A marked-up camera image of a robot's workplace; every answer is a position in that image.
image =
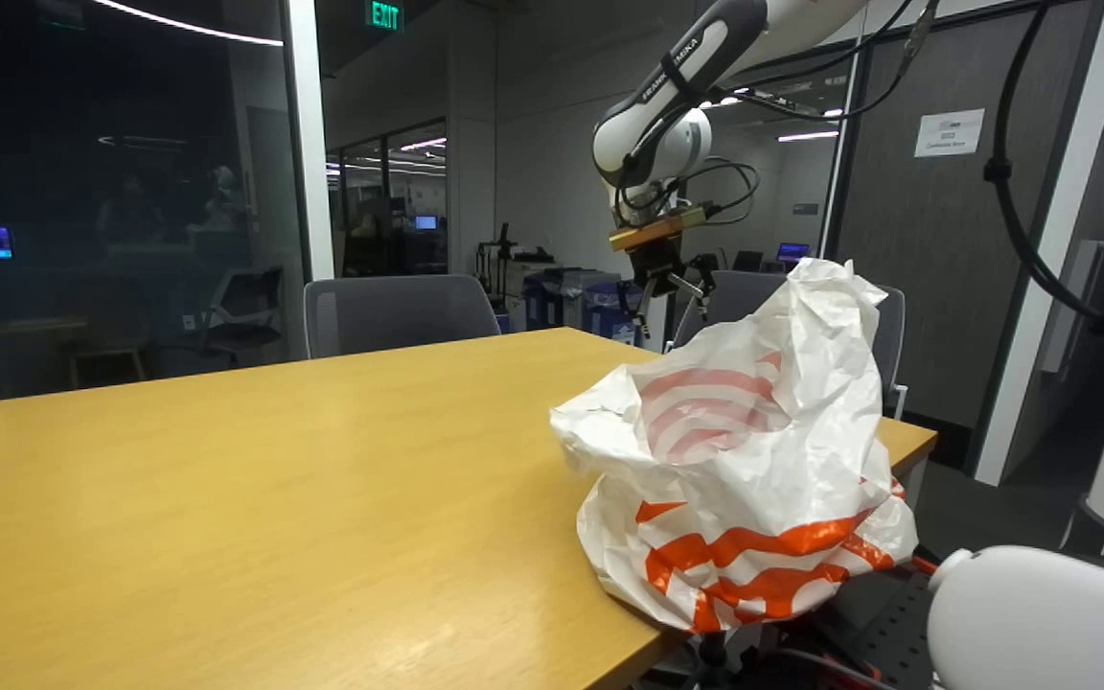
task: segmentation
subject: glass partition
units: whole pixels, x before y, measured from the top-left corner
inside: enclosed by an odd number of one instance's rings
[[[0,0],[0,398],[288,358],[288,73],[279,0]]]
[[[444,123],[405,126],[328,159],[341,160],[341,277],[449,270]]]

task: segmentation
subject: plastic bag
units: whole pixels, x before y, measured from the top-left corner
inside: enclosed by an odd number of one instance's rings
[[[911,512],[876,443],[876,302],[851,265],[801,260],[754,314],[553,411],[566,463],[600,471],[580,542],[614,597],[724,633],[907,559]]]

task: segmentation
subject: black cable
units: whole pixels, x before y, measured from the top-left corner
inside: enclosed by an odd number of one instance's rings
[[[1061,306],[1069,306],[1072,314],[1079,314],[1086,321],[1104,330],[1104,312],[1088,306],[1079,296],[1072,296],[1054,273],[1049,265],[1037,256],[1037,251],[1030,245],[1018,214],[1017,214],[1017,201],[1012,201],[1012,159],[1009,159],[1009,118],[1012,118],[1012,104],[1017,104],[1017,90],[1018,90],[1018,73],[1023,63],[1042,32],[1042,18],[1049,12],[1054,0],[1037,0],[1036,18],[1026,25],[1017,58],[1009,67],[1003,90],[999,90],[999,108],[996,108],[996,132],[994,132],[994,159],[986,160],[986,181],[996,190],[999,201],[999,214],[1003,214],[1003,232],[1009,241],[1023,265],[1023,273]]]
[[[750,195],[757,193],[757,174],[754,174],[754,167],[741,167],[741,160],[713,160],[713,167],[706,167],[706,169],[695,169],[681,185],[691,185],[691,181],[696,181],[696,176],[710,176],[710,174],[736,174],[736,176],[743,181],[743,193],[741,193],[736,201],[724,201],[724,202],[706,202],[706,218],[724,214],[724,211],[731,211],[731,206],[743,206],[743,202],[750,202]]]

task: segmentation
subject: desk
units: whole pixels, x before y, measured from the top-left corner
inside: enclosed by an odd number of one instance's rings
[[[585,688],[571,330],[0,402],[0,688]],[[932,434],[888,426],[898,455]]]

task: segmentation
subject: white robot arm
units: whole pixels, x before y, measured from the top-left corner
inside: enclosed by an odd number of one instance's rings
[[[1104,690],[1104,567],[953,554],[932,581],[926,648],[948,690]]]
[[[609,185],[618,251],[636,279],[676,265],[678,232],[710,214],[681,201],[686,174],[710,153],[706,100],[747,67],[828,38],[866,0],[716,0],[639,90],[614,104],[594,132],[594,169]]]

